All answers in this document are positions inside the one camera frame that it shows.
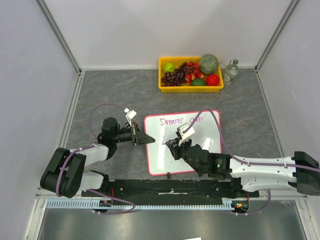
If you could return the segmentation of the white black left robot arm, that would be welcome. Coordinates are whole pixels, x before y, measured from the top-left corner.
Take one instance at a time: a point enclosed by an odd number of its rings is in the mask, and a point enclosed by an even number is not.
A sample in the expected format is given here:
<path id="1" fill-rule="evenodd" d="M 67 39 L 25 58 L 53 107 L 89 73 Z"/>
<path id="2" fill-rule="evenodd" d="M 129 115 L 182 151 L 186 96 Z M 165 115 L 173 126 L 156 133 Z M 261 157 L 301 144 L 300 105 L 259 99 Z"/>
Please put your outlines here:
<path id="1" fill-rule="evenodd" d="M 154 143 L 156 140 L 140 130 L 137 123 L 126 123 L 124 127 L 114 117 L 103 120 L 97 143 L 78 149 L 57 148 L 41 179 L 40 187 L 55 193 L 58 197 L 72 198 L 81 190 L 92 189 L 99 197 L 106 196 L 110 185 L 102 173 L 83 177 L 86 165 L 109 160 L 118 149 L 118 143 L 131 142 L 133 146 Z"/>

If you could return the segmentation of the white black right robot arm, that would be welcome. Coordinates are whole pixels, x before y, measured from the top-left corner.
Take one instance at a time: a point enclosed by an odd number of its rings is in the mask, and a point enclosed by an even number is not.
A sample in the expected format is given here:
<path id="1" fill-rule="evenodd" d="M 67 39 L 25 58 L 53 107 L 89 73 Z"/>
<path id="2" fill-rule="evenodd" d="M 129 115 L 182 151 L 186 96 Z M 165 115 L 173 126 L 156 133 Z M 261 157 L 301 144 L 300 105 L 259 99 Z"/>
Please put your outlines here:
<path id="1" fill-rule="evenodd" d="M 278 158 L 248 158 L 211 153 L 181 136 L 165 142 L 175 160 L 184 160 L 200 177 L 228 181 L 235 197 L 260 190 L 295 189 L 299 194 L 319 196 L 320 164 L 303 151 Z"/>

